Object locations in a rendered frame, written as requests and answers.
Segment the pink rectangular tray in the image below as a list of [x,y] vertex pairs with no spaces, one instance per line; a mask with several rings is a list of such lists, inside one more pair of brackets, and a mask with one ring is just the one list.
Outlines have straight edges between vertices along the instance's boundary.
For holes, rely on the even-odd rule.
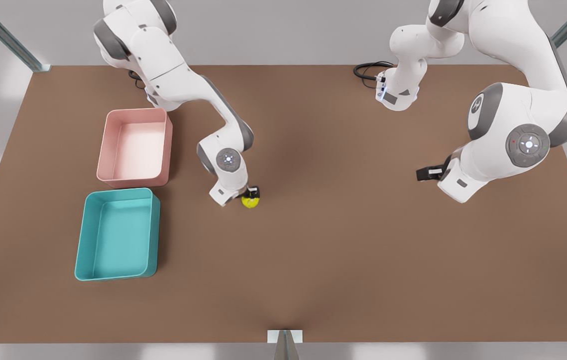
[[173,124],[162,108],[116,109],[105,119],[96,177],[114,189],[169,182]]

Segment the teal rectangular tray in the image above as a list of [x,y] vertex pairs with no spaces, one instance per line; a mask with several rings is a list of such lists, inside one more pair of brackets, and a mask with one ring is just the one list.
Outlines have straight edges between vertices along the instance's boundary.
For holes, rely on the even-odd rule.
[[158,268],[161,202],[148,187],[90,193],[74,276],[79,281],[148,278]]

